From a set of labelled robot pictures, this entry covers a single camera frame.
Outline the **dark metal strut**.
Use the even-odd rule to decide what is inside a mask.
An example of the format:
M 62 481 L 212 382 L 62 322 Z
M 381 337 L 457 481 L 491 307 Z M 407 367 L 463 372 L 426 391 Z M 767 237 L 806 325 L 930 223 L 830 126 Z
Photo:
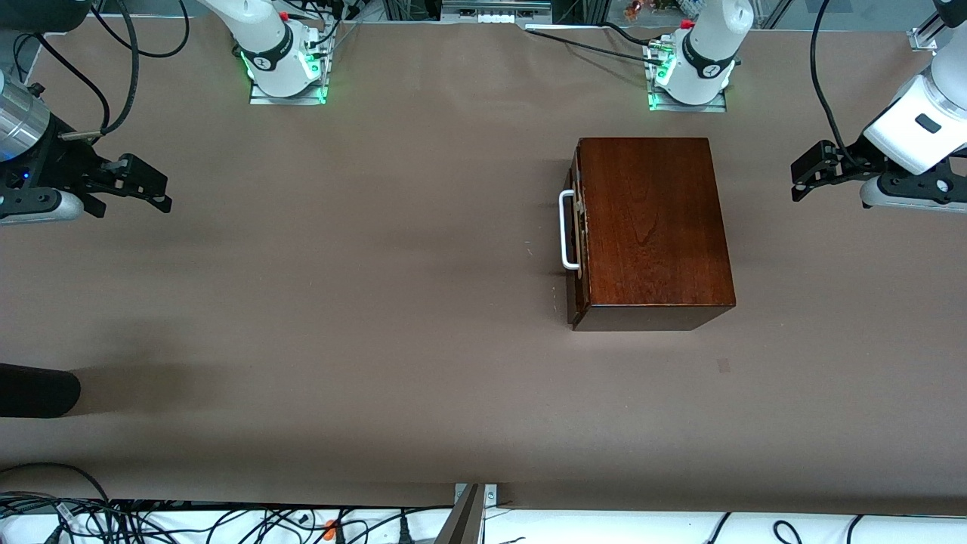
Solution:
M 486 485 L 464 485 L 433 544 L 480 544 L 487 500 Z

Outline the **aluminium profile corner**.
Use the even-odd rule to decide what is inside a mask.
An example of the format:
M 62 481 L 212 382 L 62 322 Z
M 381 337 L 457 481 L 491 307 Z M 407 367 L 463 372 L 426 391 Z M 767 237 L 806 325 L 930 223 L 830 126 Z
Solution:
M 906 32 L 912 51 L 935 53 L 942 37 L 967 21 L 967 0 L 931 0 L 934 13 Z

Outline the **black cylindrical pole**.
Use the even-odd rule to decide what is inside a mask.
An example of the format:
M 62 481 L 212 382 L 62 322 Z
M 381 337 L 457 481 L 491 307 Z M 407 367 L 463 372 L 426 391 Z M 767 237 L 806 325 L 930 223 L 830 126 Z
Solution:
M 59 418 L 80 396 L 72 372 L 0 363 L 0 418 Z

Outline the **dark wooden drawer cabinet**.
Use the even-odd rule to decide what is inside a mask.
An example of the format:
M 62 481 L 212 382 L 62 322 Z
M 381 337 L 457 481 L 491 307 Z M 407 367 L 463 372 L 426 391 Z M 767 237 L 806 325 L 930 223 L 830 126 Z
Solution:
M 737 303 L 707 138 L 583 138 L 589 303 L 577 332 L 691 331 Z

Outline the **grey power strip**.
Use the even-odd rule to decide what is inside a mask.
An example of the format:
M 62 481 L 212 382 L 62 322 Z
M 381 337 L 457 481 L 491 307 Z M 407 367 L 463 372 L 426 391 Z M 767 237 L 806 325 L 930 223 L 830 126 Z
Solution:
M 441 0 L 440 20 L 460 23 L 552 24 L 551 0 Z

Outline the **wooden drawer with white handle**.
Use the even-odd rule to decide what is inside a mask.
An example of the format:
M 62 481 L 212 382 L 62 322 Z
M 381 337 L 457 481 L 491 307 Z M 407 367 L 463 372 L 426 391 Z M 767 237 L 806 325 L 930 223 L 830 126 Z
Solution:
M 561 264 L 573 286 L 574 306 L 583 310 L 589 303 L 590 267 L 580 146 L 574 151 L 567 170 L 565 189 L 558 196 L 558 223 Z

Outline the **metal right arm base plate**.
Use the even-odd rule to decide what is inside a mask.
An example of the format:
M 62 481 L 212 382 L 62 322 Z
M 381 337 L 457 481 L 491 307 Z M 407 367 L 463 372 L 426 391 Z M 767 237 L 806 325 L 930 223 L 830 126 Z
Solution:
M 327 103 L 332 71 L 333 38 L 305 27 L 294 33 L 292 46 L 275 62 L 264 56 L 243 54 L 246 75 L 252 80 L 251 104 L 315 106 Z

